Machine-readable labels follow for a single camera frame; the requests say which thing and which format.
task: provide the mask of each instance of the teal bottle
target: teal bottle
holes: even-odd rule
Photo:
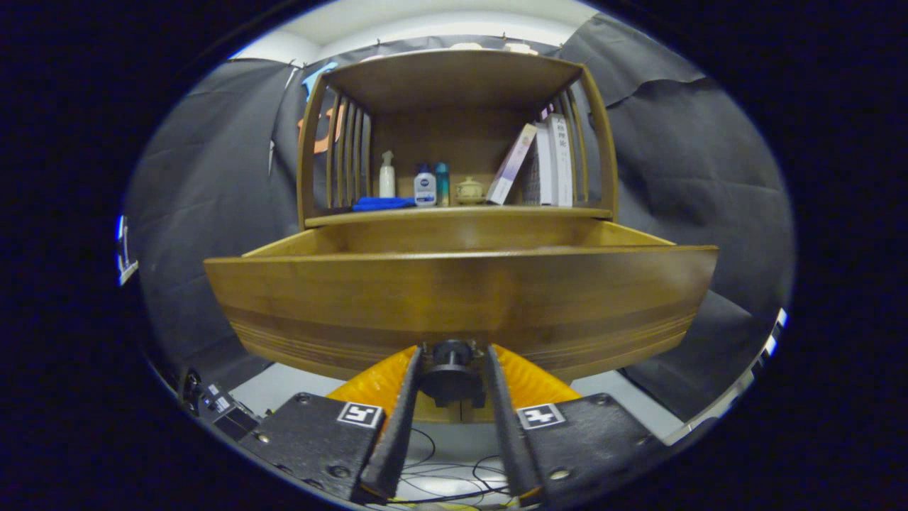
[[[448,164],[438,162],[435,165],[435,183],[438,187],[438,205],[450,205],[450,179],[448,177]]]

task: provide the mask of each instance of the spray bottle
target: spray bottle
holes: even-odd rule
[[[391,166],[391,158],[394,157],[394,153],[388,150],[381,157],[384,158],[385,162],[381,164],[379,169],[379,197],[393,197],[394,167]]]

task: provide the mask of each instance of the orange object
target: orange object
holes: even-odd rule
[[[385,358],[354,376],[327,397],[339,401],[381,406],[385,410],[385,426],[387,426],[388,418],[394,413],[400,387],[403,386],[403,378],[407,374],[407,367],[410,365],[415,351],[416,347],[410,346]]]
[[[499,345],[491,345],[505,374],[511,404],[515,409],[526,406],[560,403],[579,399],[580,394],[568,384],[550,375],[526,358]]]

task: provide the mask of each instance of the purple book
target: purple book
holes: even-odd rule
[[[505,161],[501,162],[501,166],[495,174],[495,181],[492,182],[492,186],[489,187],[489,192],[486,194],[486,200],[499,205],[505,203],[505,199],[508,198],[508,192],[511,186],[514,185],[517,172],[520,170],[520,166],[523,165],[523,159],[527,157],[527,152],[529,152],[535,136],[535,125],[528,124],[523,126],[523,131],[520,132],[520,136],[514,141],[514,145],[508,151]]]

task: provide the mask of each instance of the white ceiling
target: white ceiling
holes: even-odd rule
[[[281,30],[317,45],[328,45],[403,18],[470,10],[527,15],[572,26],[583,25],[598,12],[576,0],[336,0]]]

